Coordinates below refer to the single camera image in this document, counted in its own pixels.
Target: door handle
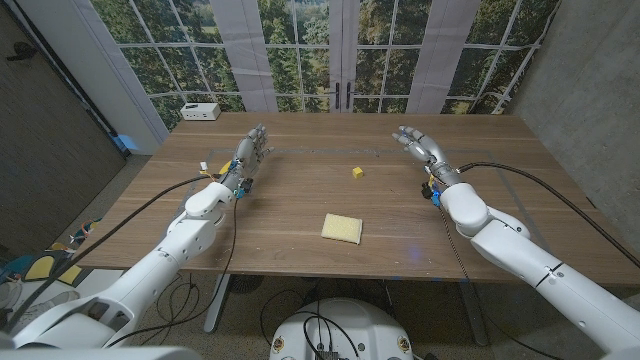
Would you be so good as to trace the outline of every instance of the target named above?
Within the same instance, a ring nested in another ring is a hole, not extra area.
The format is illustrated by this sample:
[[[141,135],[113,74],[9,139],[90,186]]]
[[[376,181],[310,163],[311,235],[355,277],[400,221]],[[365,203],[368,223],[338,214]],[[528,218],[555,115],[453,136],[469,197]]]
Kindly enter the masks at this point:
[[[349,108],[350,102],[351,102],[351,81],[347,83],[347,109]]]
[[[38,50],[26,42],[18,41],[13,44],[13,50],[16,52],[14,56],[7,56],[7,61],[18,61],[31,59],[36,56]]]
[[[347,83],[347,109],[349,108],[349,105],[351,104],[351,95],[360,95],[359,92],[356,91],[351,91],[351,82]]]
[[[336,109],[340,109],[340,83],[336,83]]]

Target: wall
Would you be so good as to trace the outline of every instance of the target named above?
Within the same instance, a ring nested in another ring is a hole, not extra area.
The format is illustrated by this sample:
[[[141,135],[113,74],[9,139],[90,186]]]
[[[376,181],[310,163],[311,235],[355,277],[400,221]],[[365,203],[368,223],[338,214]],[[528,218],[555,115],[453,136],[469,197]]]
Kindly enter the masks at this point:
[[[153,154],[159,142],[129,98],[68,0],[22,0],[20,5],[134,154]]]
[[[638,251],[639,84],[640,1],[564,1],[507,109]]]

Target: floor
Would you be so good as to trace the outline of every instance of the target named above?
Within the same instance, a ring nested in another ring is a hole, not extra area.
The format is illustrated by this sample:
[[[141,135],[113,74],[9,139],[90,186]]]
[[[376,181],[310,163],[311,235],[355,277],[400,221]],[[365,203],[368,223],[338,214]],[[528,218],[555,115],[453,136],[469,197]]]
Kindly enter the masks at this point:
[[[83,211],[77,226],[90,217],[99,217],[109,209],[131,182],[148,157],[132,156],[123,170],[108,184],[96,199]],[[189,277],[193,288],[187,299]],[[164,345],[189,347],[203,359],[267,359],[269,348],[260,330],[260,311],[272,295],[291,289],[301,295],[308,293],[318,283],[321,298],[344,296],[368,301],[382,309],[388,307],[386,294],[373,280],[303,279],[297,277],[265,277],[261,285],[247,294],[230,293],[218,329],[213,334],[202,330],[204,319],[197,319],[174,327],[164,340]],[[477,346],[466,318],[458,285],[448,282],[387,281],[397,321],[405,328],[414,353],[425,357],[432,353],[438,359],[544,359],[499,332],[487,320],[487,316],[505,332],[544,352],[564,359],[598,359],[599,348],[577,328],[573,327],[533,289],[525,285],[477,284],[483,307],[485,324],[491,345]],[[158,304],[159,311],[169,317],[169,297],[173,297],[173,309],[183,318],[196,305],[202,311],[211,299],[215,276],[203,273],[181,273],[167,288]],[[640,309],[640,289],[609,289]],[[267,336],[272,336],[278,325],[300,307],[297,296],[280,296],[265,309],[264,326]],[[165,321],[152,306],[142,319],[140,328],[164,324]],[[134,337],[132,344],[141,345],[153,332]],[[156,345],[163,340],[166,331],[148,340],[145,345]]]

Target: table leg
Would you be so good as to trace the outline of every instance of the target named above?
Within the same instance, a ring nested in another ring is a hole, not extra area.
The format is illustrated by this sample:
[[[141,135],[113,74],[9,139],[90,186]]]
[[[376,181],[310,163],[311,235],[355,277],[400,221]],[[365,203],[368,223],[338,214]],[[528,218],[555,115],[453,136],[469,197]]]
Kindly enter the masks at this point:
[[[460,293],[462,294],[462,301],[464,302],[464,307],[467,309],[467,316],[469,317],[469,323],[471,324],[473,339],[476,344],[480,346],[487,346],[489,345],[489,337],[487,336],[487,330],[484,327],[482,310],[480,310],[478,298],[473,293],[473,285],[467,282],[460,283],[459,286]]]
[[[222,315],[222,308],[224,306],[224,300],[227,297],[227,289],[229,288],[229,278],[231,275],[218,275],[216,278],[216,289],[218,284],[220,284],[220,290],[218,291],[218,295],[216,295],[215,299],[209,306],[209,311],[207,312],[207,318],[204,321],[204,331],[208,333],[212,333],[218,327],[218,323],[220,322],[220,315]]]

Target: small yellow cube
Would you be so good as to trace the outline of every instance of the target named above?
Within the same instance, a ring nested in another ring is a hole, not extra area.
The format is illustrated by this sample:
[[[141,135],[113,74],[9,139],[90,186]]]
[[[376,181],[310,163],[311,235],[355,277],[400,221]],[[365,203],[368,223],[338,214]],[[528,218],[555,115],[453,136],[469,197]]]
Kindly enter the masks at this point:
[[[356,179],[359,179],[361,177],[364,176],[364,171],[362,171],[362,169],[360,169],[359,167],[353,169],[353,177]]]

